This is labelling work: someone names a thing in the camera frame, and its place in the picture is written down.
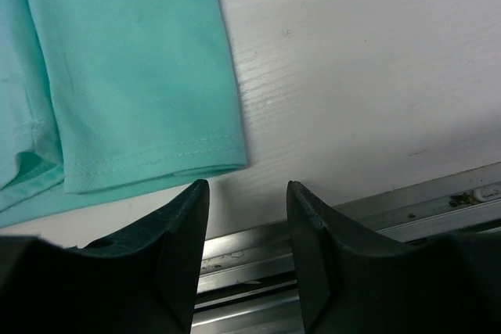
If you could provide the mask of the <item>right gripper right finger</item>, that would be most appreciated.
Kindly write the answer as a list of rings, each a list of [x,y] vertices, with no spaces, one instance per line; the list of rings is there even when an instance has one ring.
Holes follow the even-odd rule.
[[[287,186],[287,224],[307,333],[497,333],[500,236],[405,244]]]

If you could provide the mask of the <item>teal t-shirt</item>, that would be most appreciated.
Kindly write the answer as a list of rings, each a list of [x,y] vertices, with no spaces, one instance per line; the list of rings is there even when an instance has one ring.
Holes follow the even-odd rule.
[[[1,224],[247,163],[218,0],[1,0]]]

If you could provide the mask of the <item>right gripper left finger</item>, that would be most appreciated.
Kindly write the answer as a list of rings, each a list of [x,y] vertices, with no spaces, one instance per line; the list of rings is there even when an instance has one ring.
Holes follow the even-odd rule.
[[[2,237],[2,332],[190,332],[209,198],[208,183],[195,181],[83,248]]]

